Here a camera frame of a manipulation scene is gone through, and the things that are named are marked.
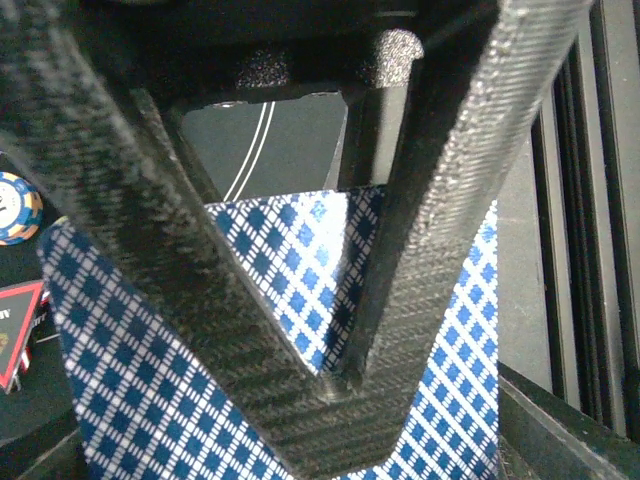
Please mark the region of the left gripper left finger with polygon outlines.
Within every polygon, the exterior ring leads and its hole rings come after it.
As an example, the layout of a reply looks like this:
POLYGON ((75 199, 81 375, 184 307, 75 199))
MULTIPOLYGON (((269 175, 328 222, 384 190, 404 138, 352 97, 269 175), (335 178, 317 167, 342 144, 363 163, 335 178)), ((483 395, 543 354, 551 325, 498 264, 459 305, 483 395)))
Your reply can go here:
POLYGON ((186 175, 132 125, 58 1, 1 5, 1 143, 140 290, 301 479, 350 452, 320 415, 316 375, 272 316, 186 175))

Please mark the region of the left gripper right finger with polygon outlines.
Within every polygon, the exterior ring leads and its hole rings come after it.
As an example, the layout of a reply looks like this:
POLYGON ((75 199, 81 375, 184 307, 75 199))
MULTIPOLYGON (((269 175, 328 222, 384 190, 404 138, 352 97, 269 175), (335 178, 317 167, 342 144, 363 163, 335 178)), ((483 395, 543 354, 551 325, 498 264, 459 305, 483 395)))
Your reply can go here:
POLYGON ((475 2, 424 38, 344 353, 348 445, 394 446, 476 231, 588 9, 475 2))

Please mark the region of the red triangular button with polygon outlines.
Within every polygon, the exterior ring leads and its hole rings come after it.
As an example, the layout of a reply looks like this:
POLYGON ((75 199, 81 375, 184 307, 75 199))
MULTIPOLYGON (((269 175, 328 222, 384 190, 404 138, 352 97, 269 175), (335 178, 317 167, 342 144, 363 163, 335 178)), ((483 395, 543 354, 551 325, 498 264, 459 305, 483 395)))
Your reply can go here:
POLYGON ((1 289, 1 389, 21 389, 20 375, 31 366, 29 338, 42 306, 44 282, 35 280, 1 289))

